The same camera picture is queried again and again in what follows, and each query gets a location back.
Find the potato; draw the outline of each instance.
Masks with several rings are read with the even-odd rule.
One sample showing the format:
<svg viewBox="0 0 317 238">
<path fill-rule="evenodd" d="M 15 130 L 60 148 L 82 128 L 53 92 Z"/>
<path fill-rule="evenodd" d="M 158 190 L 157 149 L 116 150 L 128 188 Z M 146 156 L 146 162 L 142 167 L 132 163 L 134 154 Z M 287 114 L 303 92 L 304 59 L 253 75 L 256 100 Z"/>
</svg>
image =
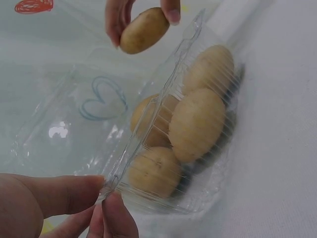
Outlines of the potato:
<svg viewBox="0 0 317 238">
<path fill-rule="evenodd" d="M 177 104 L 169 124 L 169 140 L 177 159 L 193 162 L 207 153 L 221 135 L 225 106 L 212 90 L 197 89 Z"/>
<path fill-rule="evenodd" d="M 231 52 L 221 45 L 214 45 L 200 53 L 189 67 L 183 80 L 182 92 L 187 95 L 199 88 L 209 88 L 222 97 L 234 76 Z"/>
<path fill-rule="evenodd" d="M 181 180 L 181 166 L 171 149 L 152 147 L 135 157 L 128 178 L 134 188 L 168 198 Z"/>
<path fill-rule="evenodd" d="M 137 16 L 122 32 L 120 48 L 127 54 L 137 54 L 158 42 L 169 28 L 160 7 L 153 7 Z"/>
<path fill-rule="evenodd" d="M 133 115 L 131 117 L 130 129 L 133 132 L 137 123 L 139 122 L 143 112 L 151 101 L 151 99 L 157 97 L 158 94 L 152 95 L 146 99 L 144 99 L 134 110 Z M 170 142 L 168 140 L 168 124 L 172 118 L 172 113 L 179 101 L 172 95 L 168 95 L 158 111 L 158 116 L 154 121 L 154 126 L 151 128 L 146 140 L 145 145 L 152 146 L 169 146 Z M 146 133 L 147 127 L 151 122 L 153 113 L 155 111 L 156 103 L 151 103 L 149 108 L 146 110 L 146 114 L 142 118 L 140 122 L 139 128 L 136 131 L 136 135 L 138 138 L 141 138 L 144 133 Z"/>
</svg>

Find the red scribble drawing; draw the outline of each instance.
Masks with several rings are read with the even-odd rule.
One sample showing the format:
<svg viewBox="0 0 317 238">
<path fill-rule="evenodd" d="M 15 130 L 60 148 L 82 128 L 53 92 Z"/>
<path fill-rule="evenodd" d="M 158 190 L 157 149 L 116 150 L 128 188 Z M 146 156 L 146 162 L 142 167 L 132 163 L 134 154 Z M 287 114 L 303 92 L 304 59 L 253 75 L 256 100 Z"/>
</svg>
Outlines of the red scribble drawing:
<svg viewBox="0 0 317 238">
<path fill-rule="evenodd" d="M 34 14 L 53 9 L 53 0 L 23 0 L 19 2 L 14 10 L 21 14 Z"/>
</svg>

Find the finger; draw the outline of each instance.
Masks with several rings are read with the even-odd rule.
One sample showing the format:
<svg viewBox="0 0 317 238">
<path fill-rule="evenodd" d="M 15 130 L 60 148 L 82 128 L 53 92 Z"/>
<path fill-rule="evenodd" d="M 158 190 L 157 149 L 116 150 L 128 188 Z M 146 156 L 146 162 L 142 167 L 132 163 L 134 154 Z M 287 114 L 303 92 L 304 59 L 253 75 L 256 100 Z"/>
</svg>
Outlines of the finger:
<svg viewBox="0 0 317 238">
<path fill-rule="evenodd" d="M 32 192 L 44 218 L 75 214 L 93 206 L 105 180 L 102 176 L 15 178 Z"/>
<path fill-rule="evenodd" d="M 161 8 L 171 25 L 178 25 L 180 21 L 180 0 L 160 0 Z"/>
<path fill-rule="evenodd" d="M 125 7 L 125 3 L 126 3 L 126 0 L 122 0 L 123 4 L 120 8 L 120 11 L 119 11 L 119 18 L 118 18 L 118 33 L 119 33 L 119 36 L 122 35 L 122 32 L 123 30 L 125 29 L 126 27 L 126 23 L 125 23 L 125 20 L 124 20 L 124 7 Z"/>
<path fill-rule="evenodd" d="M 69 216 L 62 224 L 56 227 L 53 231 L 46 233 L 40 238 L 77 238 L 89 226 L 94 208 L 90 207 L 87 210 Z"/>
<path fill-rule="evenodd" d="M 90 221 L 87 238 L 103 238 L 104 237 L 104 218 L 101 205 L 97 205 L 94 209 L 93 216 Z"/>
<path fill-rule="evenodd" d="M 122 6 L 121 0 L 108 0 L 106 3 L 105 15 L 106 15 L 106 33 L 110 37 L 115 47 L 120 45 L 120 34 L 118 32 L 119 27 L 119 15 Z"/>
<path fill-rule="evenodd" d="M 130 24 L 131 22 L 131 11 L 134 2 L 135 0 L 128 0 L 126 5 L 124 6 L 123 17 L 126 25 Z"/>
<path fill-rule="evenodd" d="M 104 219 L 113 237 L 138 238 L 139 232 L 131 214 L 123 204 L 121 195 L 113 193 L 102 202 Z"/>
</svg>

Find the plastic packaging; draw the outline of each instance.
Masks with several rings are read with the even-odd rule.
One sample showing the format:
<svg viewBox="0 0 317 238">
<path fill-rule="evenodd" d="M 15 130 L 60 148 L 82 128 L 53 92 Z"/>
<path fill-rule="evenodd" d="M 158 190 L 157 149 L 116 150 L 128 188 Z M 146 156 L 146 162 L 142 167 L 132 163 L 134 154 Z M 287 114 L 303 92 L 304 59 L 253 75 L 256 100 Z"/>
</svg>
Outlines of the plastic packaging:
<svg viewBox="0 0 317 238">
<path fill-rule="evenodd" d="M 158 95 L 153 96 L 149 103 L 145 104 L 147 106 L 141 113 L 127 147 L 109 174 L 107 171 L 108 182 L 102 191 L 101 199 L 117 188 L 123 192 L 127 200 L 139 204 L 141 209 L 187 213 L 203 210 L 204 206 L 212 200 L 213 195 L 220 189 L 229 160 L 226 157 L 225 148 L 229 144 L 235 125 L 234 109 L 236 104 L 232 103 L 231 100 L 239 87 L 242 67 L 238 59 L 235 59 L 234 56 L 230 58 L 232 54 L 228 51 L 229 48 L 205 26 L 204 17 L 204 11 L 200 12 L 187 28 L 184 40 L 177 50 L 165 64 L 158 68 L 149 85 L 142 91 L 142 99 L 157 93 Z M 210 50 L 213 52 L 211 58 L 209 58 L 209 53 L 206 55 L 206 52 Z M 197 59 L 200 59 L 201 62 L 196 63 L 195 66 L 194 62 L 197 62 Z M 193 85 L 192 82 L 186 83 L 188 76 L 190 76 L 189 81 L 201 80 L 202 78 L 199 78 L 195 72 L 202 70 L 206 71 L 206 74 L 211 73 L 207 75 L 211 78 L 212 74 L 215 73 L 214 81 L 207 80 L 199 84 L 194 82 Z M 162 78 L 166 78 L 165 74 L 169 73 L 171 76 L 168 81 L 162 81 Z M 184 83 L 191 85 L 190 88 L 187 88 L 190 92 L 186 92 Z M 193 95 L 199 96 L 201 93 L 208 98 L 213 98 L 215 102 L 219 102 L 220 106 L 210 104 L 206 100 L 207 103 L 200 104 L 202 108 L 193 109 L 195 108 L 193 103 L 196 100 Z M 182 112 L 183 118 L 176 118 L 176 113 L 171 110 L 171 95 L 180 101 L 175 109 L 179 115 L 182 110 L 185 110 Z M 166 117 L 161 114 L 163 110 L 165 113 L 170 113 L 170 124 L 169 121 L 166 121 Z M 167 141 L 169 139 L 171 145 L 169 142 L 164 144 L 158 141 L 160 136 L 164 136 Z M 154 137 L 156 141 L 149 142 L 150 137 Z M 164 161 L 164 155 L 157 155 L 158 150 L 160 150 L 156 148 L 157 146 L 164 146 L 165 150 L 167 149 L 166 153 L 170 151 L 181 163 L 175 162 L 177 165 L 175 163 L 166 165 L 168 163 Z M 194 151 L 195 155 L 191 154 L 190 149 Z M 178 180 L 173 174 L 180 177 L 180 182 L 173 189 L 174 192 L 170 194 L 168 187 L 174 186 L 175 180 Z M 154 185 L 143 184 L 142 181 L 147 179 L 152 181 Z"/>
<path fill-rule="evenodd" d="M 137 72 L 125 73 L 133 67 L 109 73 L 116 62 L 102 67 L 96 60 L 104 48 L 75 64 L 19 132 L 12 151 L 20 164 L 32 164 L 42 172 L 39 176 L 102 174 L 107 182 L 100 199 L 119 189 L 128 203 L 141 210 L 204 210 L 225 178 L 243 72 L 234 49 L 205 25 L 204 13 L 197 15 L 183 41 L 146 84 L 133 80 Z M 158 95 L 145 104 L 130 130 L 134 109 L 154 94 Z M 169 105 L 171 95 L 180 101 L 175 108 L 178 117 Z M 201 95 L 209 100 L 195 98 Z M 165 130 L 159 120 L 167 125 Z M 153 131 L 158 133 L 154 145 L 149 142 Z M 167 143 L 157 142 L 159 137 Z M 138 166 L 144 165 L 152 169 L 140 173 Z M 149 183 L 138 184 L 146 180 Z"/>
</svg>

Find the small potato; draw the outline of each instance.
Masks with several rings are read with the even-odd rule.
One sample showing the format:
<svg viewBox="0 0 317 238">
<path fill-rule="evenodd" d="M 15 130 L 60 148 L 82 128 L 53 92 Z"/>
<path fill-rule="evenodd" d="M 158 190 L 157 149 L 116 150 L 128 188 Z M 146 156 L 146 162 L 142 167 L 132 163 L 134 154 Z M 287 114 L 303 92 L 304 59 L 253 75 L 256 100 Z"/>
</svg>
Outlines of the small potato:
<svg viewBox="0 0 317 238">
<path fill-rule="evenodd" d="M 160 7 L 153 7 L 137 16 L 122 32 L 120 48 L 127 54 L 137 54 L 158 42 L 169 28 Z"/>
<path fill-rule="evenodd" d="M 144 99 L 134 110 L 131 122 L 130 122 L 130 130 L 133 132 L 137 123 L 139 122 L 143 113 L 146 113 L 142 117 L 142 121 L 136 131 L 136 135 L 138 138 L 141 138 L 148 128 L 149 123 L 151 122 L 153 113 L 155 111 L 156 103 L 151 103 L 151 99 L 157 97 L 158 94 L 152 95 L 146 99 Z M 168 124 L 172 118 L 172 113 L 179 101 L 172 95 L 168 95 L 158 111 L 158 115 L 154 121 L 154 125 L 151 128 L 146 140 L 145 145 L 152 146 L 169 146 L 170 142 L 168 139 Z"/>
<path fill-rule="evenodd" d="M 134 188 L 168 198 L 181 180 L 181 166 L 171 149 L 152 147 L 135 157 L 128 178 Z"/>
<path fill-rule="evenodd" d="M 201 52 L 189 67 L 183 81 L 184 95 L 199 88 L 209 88 L 222 97 L 234 76 L 231 52 L 222 45 L 214 45 Z"/>
<path fill-rule="evenodd" d="M 169 124 L 169 140 L 177 159 L 193 162 L 207 153 L 221 135 L 225 106 L 212 90 L 198 89 L 176 106 Z"/>
</svg>

